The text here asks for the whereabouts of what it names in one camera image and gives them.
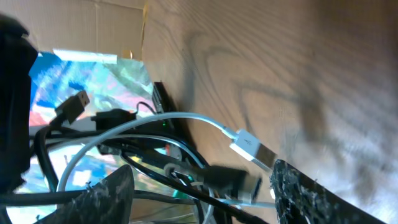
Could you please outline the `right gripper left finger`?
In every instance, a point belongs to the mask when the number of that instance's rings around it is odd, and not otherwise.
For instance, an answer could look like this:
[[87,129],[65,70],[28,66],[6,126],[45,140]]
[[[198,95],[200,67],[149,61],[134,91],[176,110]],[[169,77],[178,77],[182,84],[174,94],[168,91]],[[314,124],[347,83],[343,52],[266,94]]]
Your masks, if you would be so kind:
[[134,198],[134,176],[123,165],[38,223],[128,224]]

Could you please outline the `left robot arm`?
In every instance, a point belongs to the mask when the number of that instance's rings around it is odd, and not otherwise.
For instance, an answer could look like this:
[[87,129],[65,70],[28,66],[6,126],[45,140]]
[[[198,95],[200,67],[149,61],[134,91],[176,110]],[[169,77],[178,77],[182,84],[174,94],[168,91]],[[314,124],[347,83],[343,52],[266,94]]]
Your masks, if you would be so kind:
[[30,167],[29,72],[38,51],[27,40],[29,32],[14,18],[1,15],[1,193],[23,183]]

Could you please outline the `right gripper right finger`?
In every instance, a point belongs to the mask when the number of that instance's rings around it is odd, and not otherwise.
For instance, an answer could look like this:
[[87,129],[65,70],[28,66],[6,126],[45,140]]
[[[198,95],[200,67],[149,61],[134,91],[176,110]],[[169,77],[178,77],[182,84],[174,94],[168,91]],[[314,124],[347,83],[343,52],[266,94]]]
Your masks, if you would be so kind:
[[270,177],[279,223],[381,223],[333,194],[283,160],[276,160]]

